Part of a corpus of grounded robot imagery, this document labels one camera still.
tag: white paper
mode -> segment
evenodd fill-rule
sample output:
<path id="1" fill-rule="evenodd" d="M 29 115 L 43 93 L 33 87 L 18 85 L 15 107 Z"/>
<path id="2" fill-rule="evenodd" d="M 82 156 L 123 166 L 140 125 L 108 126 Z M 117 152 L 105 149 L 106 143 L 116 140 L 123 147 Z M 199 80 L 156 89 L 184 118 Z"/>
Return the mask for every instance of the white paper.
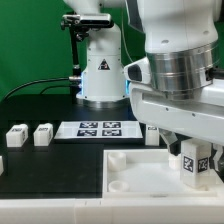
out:
<path id="1" fill-rule="evenodd" d="M 142 138 L 137 121 L 62 122 L 55 139 Z"/>

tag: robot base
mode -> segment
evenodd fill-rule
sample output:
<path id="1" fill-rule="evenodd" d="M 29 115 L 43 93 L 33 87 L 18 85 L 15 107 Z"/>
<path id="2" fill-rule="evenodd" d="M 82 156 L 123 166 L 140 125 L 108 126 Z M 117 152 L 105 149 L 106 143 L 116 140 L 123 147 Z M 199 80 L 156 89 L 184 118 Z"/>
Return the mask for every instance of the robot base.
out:
<path id="1" fill-rule="evenodd" d="M 76 95 L 76 102 L 77 104 L 96 109 L 110 109 L 110 108 L 128 106 L 130 104 L 130 99 L 129 97 L 125 96 L 123 99 L 116 101 L 94 101 L 85 99 L 80 93 L 78 93 Z"/>

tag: black cable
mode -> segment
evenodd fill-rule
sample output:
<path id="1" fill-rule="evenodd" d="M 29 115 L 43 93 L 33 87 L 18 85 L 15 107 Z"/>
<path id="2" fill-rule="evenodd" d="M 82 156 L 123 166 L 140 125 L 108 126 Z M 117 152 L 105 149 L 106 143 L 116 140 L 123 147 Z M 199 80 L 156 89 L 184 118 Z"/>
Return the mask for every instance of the black cable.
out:
<path id="1" fill-rule="evenodd" d="M 43 89 L 40 92 L 40 95 L 42 95 L 45 91 L 47 91 L 48 89 L 53 89 L 53 88 L 63 88 L 63 87 L 70 87 L 70 85 L 60 85 L 60 86 L 48 86 L 45 89 Z"/>
<path id="2" fill-rule="evenodd" d="M 7 100 L 13 93 L 17 92 L 20 89 L 23 89 L 27 86 L 31 86 L 31 85 L 35 85 L 35 84 L 39 84 L 39 83 L 45 83 L 45 82 L 59 82 L 59 81 L 67 81 L 69 80 L 69 78 L 56 78 L 56 79 L 42 79 L 42 80 L 37 80 L 37 81 L 33 81 L 33 82 L 28 82 L 25 83 L 21 86 L 16 87 L 15 89 L 13 89 L 12 91 L 10 91 L 3 100 Z"/>

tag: green screen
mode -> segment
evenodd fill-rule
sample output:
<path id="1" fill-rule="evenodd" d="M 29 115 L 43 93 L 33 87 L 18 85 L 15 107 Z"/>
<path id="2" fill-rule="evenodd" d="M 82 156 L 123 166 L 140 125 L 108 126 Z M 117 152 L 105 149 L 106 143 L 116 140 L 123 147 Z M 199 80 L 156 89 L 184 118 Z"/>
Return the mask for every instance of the green screen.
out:
<path id="1" fill-rule="evenodd" d="M 63 0 L 0 0 L 0 99 L 21 84 L 72 74 L 69 32 L 60 28 L 62 15 L 69 11 Z M 126 10 L 103 11 L 110 13 L 120 27 L 123 11 L 128 51 L 133 60 L 144 57 L 144 35 L 128 27 Z M 221 66 L 224 67 L 224 25 L 216 25 L 220 34 Z M 78 44 L 82 70 L 86 66 L 85 45 L 85 41 Z M 129 63 L 124 47 L 122 63 Z M 38 94 L 49 85 L 54 84 L 33 85 L 18 94 Z M 68 89 L 53 89 L 47 93 L 68 93 Z"/>

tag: black tabletop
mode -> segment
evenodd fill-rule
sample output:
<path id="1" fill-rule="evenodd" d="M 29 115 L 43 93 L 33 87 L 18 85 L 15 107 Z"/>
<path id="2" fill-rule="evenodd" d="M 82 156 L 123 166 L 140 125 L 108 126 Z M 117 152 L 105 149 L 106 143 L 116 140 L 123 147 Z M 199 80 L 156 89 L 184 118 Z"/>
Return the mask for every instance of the black tabletop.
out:
<path id="1" fill-rule="evenodd" d="M 0 198 L 97 198 L 102 195 L 103 150 L 144 148 L 142 141 L 58 142 L 34 147 L 39 124 L 62 121 L 135 120 L 130 106 L 93 109 L 71 103 L 69 95 L 13 96 L 0 104 L 0 152 L 7 173 L 0 177 Z M 15 124 L 29 126 L 21 149 L 6 147 L 5 134 Z"/>

